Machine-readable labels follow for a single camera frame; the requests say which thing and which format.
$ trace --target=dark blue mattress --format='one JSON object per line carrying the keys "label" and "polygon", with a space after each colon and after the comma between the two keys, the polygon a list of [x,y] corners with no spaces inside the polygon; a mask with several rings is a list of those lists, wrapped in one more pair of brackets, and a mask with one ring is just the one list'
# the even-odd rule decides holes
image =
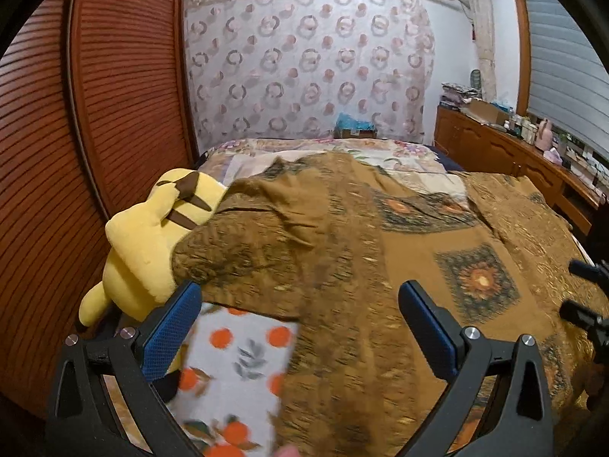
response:
{"label": "dark blue mattress", "polygon": [[442,165],[444,166],[444,168],[447,171],[464,172],[464,169],[461,168],[461,165],[459,165],[458,163],[451,160],[444,153],[442,153],[438,148],[434,148],[433,146],[427,146],[427,147],[438,155],[438,161],[440,163],[442,163]]}

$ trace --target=blue gripper pad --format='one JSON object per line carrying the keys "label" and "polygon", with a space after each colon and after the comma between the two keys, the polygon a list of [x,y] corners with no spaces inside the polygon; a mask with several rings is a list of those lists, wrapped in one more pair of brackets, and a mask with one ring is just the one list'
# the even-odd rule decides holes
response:
{"label": "blue gripper pad", "polygon": [[144,344],[142,373],[148,383],[152,383],[167,374],[167,369],[174,360],[188,331],[201,311],[201,289],[190,282],[186,290],[176,291],[181,295],[164,312],[154,331]]}
{"label": "blue gripper pad", "polygon": [[451,381],[457,375],[457,350],[415,287],[400,287],[400,311],[421,347],[436,378]]}

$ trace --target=patterned wall cloth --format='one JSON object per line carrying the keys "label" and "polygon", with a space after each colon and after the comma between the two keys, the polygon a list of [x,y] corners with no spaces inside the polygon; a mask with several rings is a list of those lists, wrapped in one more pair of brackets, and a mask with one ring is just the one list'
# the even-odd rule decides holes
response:
{"label": "patterned wall cloth", "polygon": [[434,35],[420,0],[186,0],[199,149],[331,136],[340,112],[422,140]]}

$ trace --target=cabinet door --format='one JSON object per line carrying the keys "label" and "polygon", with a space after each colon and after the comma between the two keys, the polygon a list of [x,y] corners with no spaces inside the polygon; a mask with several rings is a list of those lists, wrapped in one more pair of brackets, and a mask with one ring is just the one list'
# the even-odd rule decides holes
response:
{"label": "cabinet door", "polygon": [[482,171],[490,174],[516,175],[522,157],[523,153],[519,148],[491,132],[485,152],[480,153]]}
{"label": "cabinet door", "polygon": [[435,146],[451,158],[454,143],[453,137],[457,134],[456,117],[456,114],[453,112],[445,108],[438,108],[438,118],[435,123],[434,134]]}
{"label": "cabinet door", "polygon": [[484,168],[483,152],[487,139],[483,130],[487,127],[464,118],[458,127],[459,141],[451,153],[451,158],[468,172],[481,172]]}
{"label": "cabinet door", "polygon": [[545,162],[536,160],[534,156],[526,156],[521,163],[518,176],[523,177],[525,175],[543,194],[546,203],[552,206],[561,187],[561,179],[558,175],[545,166]]}

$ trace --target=yellow plush toy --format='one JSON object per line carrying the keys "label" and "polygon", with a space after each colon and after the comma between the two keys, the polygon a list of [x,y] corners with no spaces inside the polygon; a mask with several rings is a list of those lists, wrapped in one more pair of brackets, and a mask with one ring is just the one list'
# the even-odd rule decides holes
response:
{"label": "yellow plush toy", "polygon": [[156,182],[145,202],[114,215],[105,227],[112,249],[102,281],[82,299],[79,326],[96,323],[111,302],[139,322],[165,304],[177,287],[174,246],[213,215],[225,191],[209,175],[174,169]]}

